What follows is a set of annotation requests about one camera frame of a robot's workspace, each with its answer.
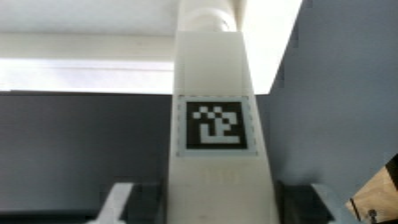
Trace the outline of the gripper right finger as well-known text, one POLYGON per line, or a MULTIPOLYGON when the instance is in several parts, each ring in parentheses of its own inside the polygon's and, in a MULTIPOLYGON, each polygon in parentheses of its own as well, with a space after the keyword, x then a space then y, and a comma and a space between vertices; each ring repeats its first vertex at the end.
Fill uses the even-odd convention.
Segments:
POLYGON ((275 193, 280 224, 358 224, 321 185, 277 182, 275 193))

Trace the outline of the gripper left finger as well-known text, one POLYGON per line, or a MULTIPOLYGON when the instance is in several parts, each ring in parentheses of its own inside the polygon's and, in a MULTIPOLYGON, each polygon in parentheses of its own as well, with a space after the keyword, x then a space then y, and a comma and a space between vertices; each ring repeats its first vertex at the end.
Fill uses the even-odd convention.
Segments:
POLYGON ((159 201, 159 183, 115 183, 86 224, 156 224, 159 201))

